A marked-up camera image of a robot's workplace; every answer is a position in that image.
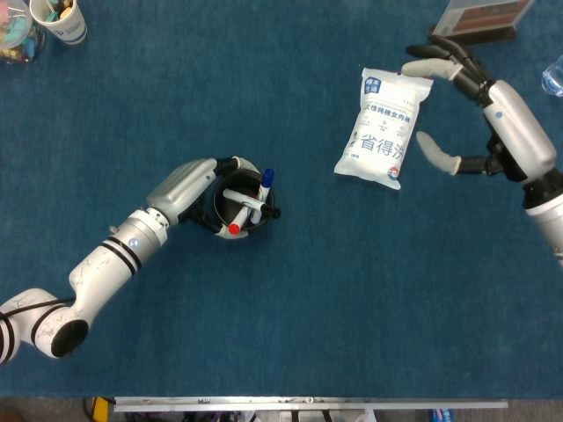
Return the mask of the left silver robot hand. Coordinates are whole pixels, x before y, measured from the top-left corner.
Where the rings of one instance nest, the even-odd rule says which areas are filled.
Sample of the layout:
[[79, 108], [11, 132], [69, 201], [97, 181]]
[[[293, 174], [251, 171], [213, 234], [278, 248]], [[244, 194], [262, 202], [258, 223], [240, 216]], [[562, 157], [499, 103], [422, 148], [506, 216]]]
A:
[[228, 226], [215, 216], [204, 211], [204, 196], [207, 189], [219, 177], [234, 171], [257, 172], [258, 168], [239, 156], [227, 158], [202, 158], [180, 165], [147, 197], [148, 207], [162, 214], [170, 226], [192, 221], [209, 229], [223, 239], [242, 239], [249, 236], [249, 229], [231, 234]]

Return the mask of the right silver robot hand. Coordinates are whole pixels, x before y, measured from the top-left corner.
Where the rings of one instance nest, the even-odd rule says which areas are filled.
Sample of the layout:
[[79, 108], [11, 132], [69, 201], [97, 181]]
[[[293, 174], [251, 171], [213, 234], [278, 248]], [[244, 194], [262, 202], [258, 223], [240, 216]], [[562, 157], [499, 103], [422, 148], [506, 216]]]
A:
[[427, 44], [408, 46], [406, 52], [415, 60], [402, 66], [403, 75], [452, 82], [481, 108], [491, 130], [487, 156], [449, 155], [432, 136], [417, 132], [417, 143], [434, 167], [452, 176], [502, 172], [524, 186], [538, 180], [555, 186], [562, 183], [556, 149], [534, 114], [511, 85], [489, 76], [468, 47], [431, 35]]

